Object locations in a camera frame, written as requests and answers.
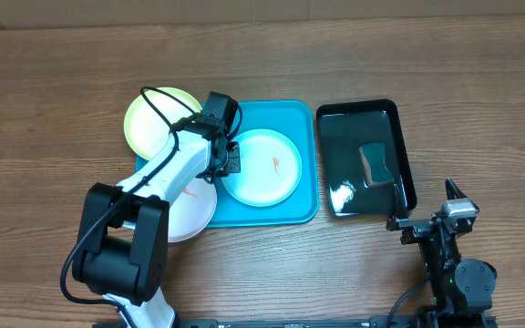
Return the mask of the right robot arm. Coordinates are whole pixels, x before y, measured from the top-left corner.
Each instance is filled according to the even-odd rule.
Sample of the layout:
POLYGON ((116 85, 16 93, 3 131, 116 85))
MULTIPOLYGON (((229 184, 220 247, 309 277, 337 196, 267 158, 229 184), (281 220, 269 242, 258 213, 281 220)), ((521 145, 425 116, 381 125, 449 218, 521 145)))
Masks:
POLYGON ((497 271, 486 261, 464 260, 458 237, 473 230, 479 207, 453 182, 445 181, 447 200, 427 220, 410 220, 399 187, 394 187, 393 212, 386 222, 389 231, 400 231, 403 245, 416 244, 427 277, 405 292, 386 317, 387 327, 495 327, 492 307, 497 271), (402 302, 426 284, 434 303, 423 305, 411 317, 397 317, 402 302))

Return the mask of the green scrub sponge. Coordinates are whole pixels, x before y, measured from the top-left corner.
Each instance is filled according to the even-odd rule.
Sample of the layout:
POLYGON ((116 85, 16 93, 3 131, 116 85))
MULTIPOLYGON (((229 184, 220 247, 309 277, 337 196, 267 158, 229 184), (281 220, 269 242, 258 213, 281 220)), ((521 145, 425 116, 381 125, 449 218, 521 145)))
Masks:
POLYGON ((369 188, 384 186, 394 181, 394 176, 386 166, 384 144, 365 144, 360 147, 359 152, 365 171, 365 183, 369 188))

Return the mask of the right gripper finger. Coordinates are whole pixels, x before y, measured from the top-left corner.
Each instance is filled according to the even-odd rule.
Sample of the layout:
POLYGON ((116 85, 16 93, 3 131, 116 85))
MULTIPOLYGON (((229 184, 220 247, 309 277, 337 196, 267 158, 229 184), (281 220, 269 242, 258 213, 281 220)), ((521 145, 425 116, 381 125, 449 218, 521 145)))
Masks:
POLYGON ((445 180, 445 188, 448 200, 465 199, 467 196, 462 192, 452 178, 445 180))
POLYGON ((408 226, 408 222, 409 218, 406 204, 403 200, 400 188, 395 184, 393 209, 386 221, 386 229, 388 231, 400 231, 408 226))

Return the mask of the yellow-green plate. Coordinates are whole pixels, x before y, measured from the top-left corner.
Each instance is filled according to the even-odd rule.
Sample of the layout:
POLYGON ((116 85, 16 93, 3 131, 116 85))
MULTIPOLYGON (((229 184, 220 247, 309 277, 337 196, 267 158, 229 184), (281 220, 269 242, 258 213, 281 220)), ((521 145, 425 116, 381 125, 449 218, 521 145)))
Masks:
MULTIPOLYGON (((190 116, 189 108, 196 113, 202 111, 198 100, 184 90, 175 87, 160 87, 160 91, 184 103, 181 105, 171 97, 152 90, 145 92, 149 101, 170 123, 176 123, 182 117, 190 116)), ((125 114, 124 134, 130 148, 139 157, 150 160, 166 145, 170 128, 143 96, 137 96, 125 114)))

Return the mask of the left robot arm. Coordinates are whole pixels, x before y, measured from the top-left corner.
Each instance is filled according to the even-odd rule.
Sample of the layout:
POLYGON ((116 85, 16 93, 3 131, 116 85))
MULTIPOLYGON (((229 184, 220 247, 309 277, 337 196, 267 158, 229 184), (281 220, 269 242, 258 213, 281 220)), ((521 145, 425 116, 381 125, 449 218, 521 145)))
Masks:
POLYGON ((111 305, 124 327, 174 327, 160 289, 170 205, 194 178, 212 182, 240 170, 235 136, 243 113, 202 111, 170 124, 163 149, 117 186, 90 188, 77 242, 60 274, 71 302, 111 305))

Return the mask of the light blue plate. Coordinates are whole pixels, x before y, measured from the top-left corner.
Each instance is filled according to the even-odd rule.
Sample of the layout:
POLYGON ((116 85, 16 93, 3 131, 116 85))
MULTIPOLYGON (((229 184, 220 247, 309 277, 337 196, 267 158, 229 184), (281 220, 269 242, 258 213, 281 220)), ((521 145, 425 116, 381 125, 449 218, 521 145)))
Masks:
POLYGON ((225 189, 253 207, 276 205, 296 190, 303 174, 302 157, 284 134, 257 128, 235 139, 240 147, 239 173, 222 178, 225 189))

